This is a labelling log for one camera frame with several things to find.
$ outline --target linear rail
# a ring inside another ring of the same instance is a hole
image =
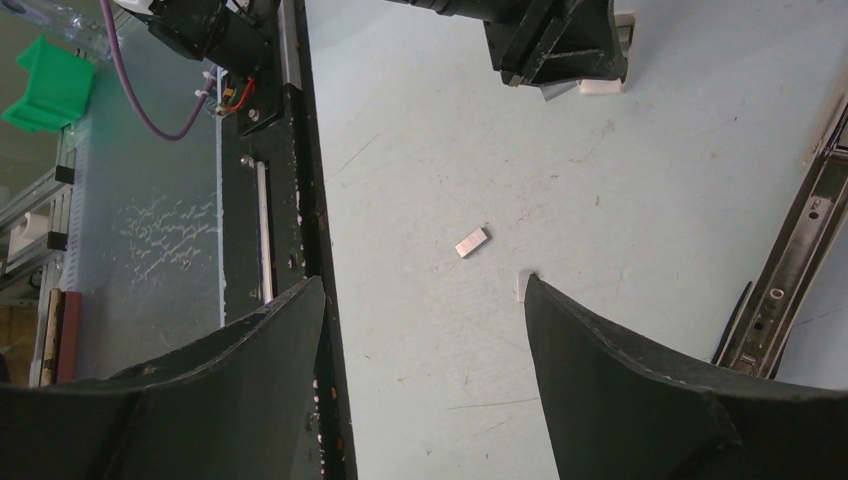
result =
[[[848,106],[813,161],[760,278],[743,294],[717,365],[773,378],[798,309],[845,218],[846,124]]]

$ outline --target light blue surface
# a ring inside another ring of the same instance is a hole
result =
[[[480,22],[307,10],[366,479],[557,478],[521,270],[710,357],[848,52],[843,0],[617,1],[636,16],[626,93],[545,103],[501,85]]]

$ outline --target screw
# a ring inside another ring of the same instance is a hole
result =
[[[242,155],[239,159],[239,162],[245,167],[253,168],[254,165],[253,157],[251,157],[250,155]]]

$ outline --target green plastic part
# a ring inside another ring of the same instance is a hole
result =
[[[85,115],[94,65],[47,42],[42,35],[17,58],[29,72],[24,96],[2,118],[28,132],[58,132]]]

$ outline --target small metal block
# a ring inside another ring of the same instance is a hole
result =
[[[486,230],[478,228],[456,245],[456,253],[462,258],[468,258],[471,254],[479,250],[480,247],[488,243],[490,239],[491,237],[489,237]]]

